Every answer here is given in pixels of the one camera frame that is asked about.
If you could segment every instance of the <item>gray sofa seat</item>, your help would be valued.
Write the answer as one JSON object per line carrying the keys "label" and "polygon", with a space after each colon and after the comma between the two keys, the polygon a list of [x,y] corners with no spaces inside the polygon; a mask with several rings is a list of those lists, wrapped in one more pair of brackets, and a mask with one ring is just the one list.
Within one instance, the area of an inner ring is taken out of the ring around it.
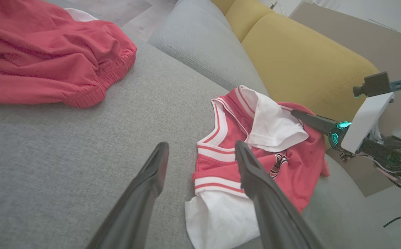
{"label": "gray sofa seat", "polygon": [[179,1],[148,43],[227,90],[245,85],[268,95],[224,15],[209,0]]}
{"label": "gray sofa seat", "polygon": [[[85,248],[161,141],[170,155],[146,247],[192,248],[184,202],[194,195],[196,142],[214,128],[210,99],[228,91],[131,38],[136,63],[101,104],[0,104],[0,248]],[[389,248],[360,191],[327,160],[332,175],[304,211],[314,232],[328,249]],[[260,238],[239,248],[260,249]]]}

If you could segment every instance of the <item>yellow cushion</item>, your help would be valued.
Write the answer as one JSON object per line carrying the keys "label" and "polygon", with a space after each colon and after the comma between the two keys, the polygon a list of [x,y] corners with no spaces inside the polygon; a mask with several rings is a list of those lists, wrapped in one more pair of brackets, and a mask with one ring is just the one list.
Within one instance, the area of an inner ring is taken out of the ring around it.
{"label": "yellow cushion", "polygon": [[258,0],[236,0],[225,17],[235,36],[242,42],[254,24],[270,13],[273,13],[273,10]]}
{"label": "yellow cushion", "polygon": [[360,55],[276,13],[262,17],[242,45],[274,101],[338,121],[351,121],[364,101],[354,97],[353,86],[378,72]]}
{"label": "yellow cushion", "polygon": [[224,13],[224,15],[226,15],[235,0],[211,0],[211,1],[222,11],[222,13]]}

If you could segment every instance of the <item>red and white shirt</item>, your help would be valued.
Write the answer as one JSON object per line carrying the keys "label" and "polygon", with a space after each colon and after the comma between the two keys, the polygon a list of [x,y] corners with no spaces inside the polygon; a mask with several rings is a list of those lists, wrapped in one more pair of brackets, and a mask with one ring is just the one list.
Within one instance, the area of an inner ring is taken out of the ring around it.
{"label": "red and white shirt", "polygon": [[257,236],[253,202],[240,188],[235,142],[246,142],[299,211],[320,175],[328,176],[322,135],[291,115],[293,103],[276,103],[240,86],[212,99],[215,128],[197,143],[196,196],[185,203],[188,236],[196,249],[234,248]]}

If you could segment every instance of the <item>wooden floor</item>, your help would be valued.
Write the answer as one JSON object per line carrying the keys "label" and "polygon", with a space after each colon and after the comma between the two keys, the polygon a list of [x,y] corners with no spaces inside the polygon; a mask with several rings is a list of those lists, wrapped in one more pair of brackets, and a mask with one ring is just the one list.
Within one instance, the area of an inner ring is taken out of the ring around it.
{"label": "wooden floor", "polygon": [[144,41],[174,8],[177,0],[67,0],[116,23]]}

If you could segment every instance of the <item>printed graphic on shirt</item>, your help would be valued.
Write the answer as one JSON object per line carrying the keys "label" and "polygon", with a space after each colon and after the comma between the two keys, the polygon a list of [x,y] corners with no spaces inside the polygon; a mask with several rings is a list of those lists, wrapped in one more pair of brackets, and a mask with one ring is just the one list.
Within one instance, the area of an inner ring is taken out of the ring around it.
{"label": "printed graphic on shirt", "polygon": [[288,162],[288,159],[283,154],[276,153],[275,155],[276,155],[276,163],[273,165],[273,167],[270,170],[270,176],[273,179],[279,175],[279,171],[281,170],[282,164]]}

